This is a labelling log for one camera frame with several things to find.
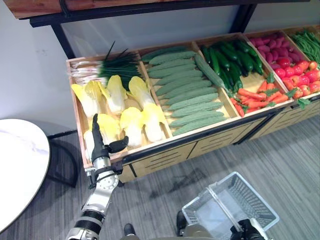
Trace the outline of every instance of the drawer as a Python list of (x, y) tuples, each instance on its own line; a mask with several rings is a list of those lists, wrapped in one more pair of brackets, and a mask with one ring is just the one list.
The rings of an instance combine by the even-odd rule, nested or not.
[(131, 170), (129, 165), (124, 165), (123, 166), (122, 174), (118, 175), (118, 177), (119, 177), (119, 180), (122, 183), (126, 183), (126, 182), (129, 182), (129, 181), (132, 181), (133, 179), (135, 179), (135, 175), (132, 172), (132, 170)]
[(258, 120), (243, 124), (241, 126), (236, 126), (234, 128), (216, 133), (214, 135), (199, 140), (193, 148), (188, 159), (200, 156), (202, 154), (206, 154), (213, 150), (222, 148), (224, 146), (239, 141), (253, 128), (255, 128), (259, 123), (261, 123), (264, 119), (265, 118), (259, 118)]
[(195, 142), (192, 142), (137, 160), (132, 163), (136, 176), (142, 177), (185, 161), (195, 144)]

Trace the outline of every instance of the red tomato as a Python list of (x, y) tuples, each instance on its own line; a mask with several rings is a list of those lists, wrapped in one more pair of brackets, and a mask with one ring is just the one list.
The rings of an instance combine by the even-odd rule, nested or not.
[(307, 61), (300, 61), (297, 65), (302, 69), (302, 71), (307, 70), (309, 67), (309, 63)]
[(294, 70), (294, 74), (300, 76), (301, 74), (304, 73), (304, 71), (302, 70), (302, 68), (299, 65), (295, 65), (292, 67)]
[(290, 64), (291, 64), (290, 59), (287, 57), (283, 57), (281, 59), (278, 59), (276, 61), (276, 63), (279, 64), (282, 69), (290, 67)]
[(314, 81), (312, 83), (310, 83), (309, 87), (310, 87), (310, 93), (314, 94), (317, 92), (320, 92), (320, 82), (317, 83), (318, 81)]
[(309, 62), (309, 69), (315, 70), (317, 68), (318, 64), (315, 61)]
[(301, 91), (301, 89), (297, 86), (296, 87), (296, 91), (295, 91), (295, 93), (294, 93), (294, 95), (293, 95), (293, 98), (294, 99), (299, 99), (299, 98), (301, 98), (302, 96), (304, 95), (304, 93)]
[(292, 67), (288, 66), (284, 70), (285, 70), (285, 76), (288, 78), (295, 75), (295, 70)]
[(310, 88), (309, 88), (307, 85), (301, 85), (301, 86), (299, 86), (299, 88), (300, 88), (301, 91), (302, 91), (302, 96), (303, 96), (303, 97), (304, 97), (304, 96), (308, 96), (308, 95), (311, 94)]
[(279, 78), (283, 79), (286, 76), (286, 71), (282, 68), (277, 68), (275, 73), (279, 76)]

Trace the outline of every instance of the gray carpet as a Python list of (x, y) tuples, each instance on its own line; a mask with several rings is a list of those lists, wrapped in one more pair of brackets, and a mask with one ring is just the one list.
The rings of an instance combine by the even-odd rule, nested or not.
[[(77, 135), (59, 139), (79, 162), (76, 188), (46, 179), (35, 199), (1, 240), (63, 240), (89, 196), (81, 169)], [(71, 165), (56, 152), (56, 169)], [(280, 216), (267, 233), (274, 240), (313, 240), (320, 236), (319, 116), (275, 133), (230, 145), (160, 170), (117, 188), (101, 240), (118, 240), (132, 223), (142, 240), (175, 234), (177, 211), (206, 186), (239, 172)]]

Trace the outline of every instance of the carrot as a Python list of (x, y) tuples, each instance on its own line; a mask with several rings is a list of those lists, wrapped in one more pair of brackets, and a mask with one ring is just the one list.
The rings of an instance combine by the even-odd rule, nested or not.
[(252, 113), (252, 112), (257, 111), (257, 110), (259, 110), (259, 109), (260, 109), (259, 107), (257, 107), (257, 108), (249, 108), (249, 109), (246, 111), (246, 114)]
[(281, 92), (277, 91), (275, 92), (274, 94), (272, 94), (271, 96), (267, 97), (266, 98), (266, 101), (267, 102), (272, 102), (273, 99), (277, 98), (277, 97), (280, 97), (282, 95)]
[(263, 108), (267, 106), (269, 102), (267, 101), (251, 101), (248, 104), (249, 109)]
[(238, 94), (245, 96), (245, 97), (248, 97), (248, 98), (256, 99), (258, 101), (263, 101), (267, 98), (267, 95), (265, 93), (253, 93), (253, 92), (247, 91), (243, 88), (239, 88)]
[(257, 93), (262, 93), (267, 90), (267, 80), (264, 80), (261, 86), (259, 87)]
[(276, 86), (275, 86), (275, 84), (274, 83), (268, 83), (267, 85), (266, 85), (266, 89), (267, 90), (269, 90), (269, 89), (274, 89)]
[(289, 99), (289, 97), (285, 94), (282, 94), (278, 97), (276, 97), (275, 99), (272, 100), (272, 102), (279, 104), (279, 103), (283, 103), (285, 101), (287, 101)]

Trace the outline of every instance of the green cucumber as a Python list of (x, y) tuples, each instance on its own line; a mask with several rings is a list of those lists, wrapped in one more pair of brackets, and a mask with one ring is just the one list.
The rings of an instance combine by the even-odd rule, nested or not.
[(195, 60), (193, 59), (177, 59), (173, 61), (167, 61), (165, 63), (150, 67), (147, 72), (153, 72), (157, 70), (162, 70), (162, 69), (168, 69), (168, 68), (173, 68), (173, 67), (178, 67), (182, 65), (188, 65), (188, 64), (195, 64)]
[(210, 54), (210, 58), (211, 58), (211, 67), (215, 71), (215, 73), (218, 76), (220, 76), (219, 62), (218, 62), (215, 50), (212, 47), (209, 48), (209, 54)]
[(182, 52), (187, 50), (186, 46), (172, 46), (172, 47), (166, 47), (161, 48), (152, 52), (149, 52), (142, 56), (142, 61), (149, 62), (154, 57), (161, 55), (161, 54), (167, 54), (167, 53), (176, 53), (176, 52)]

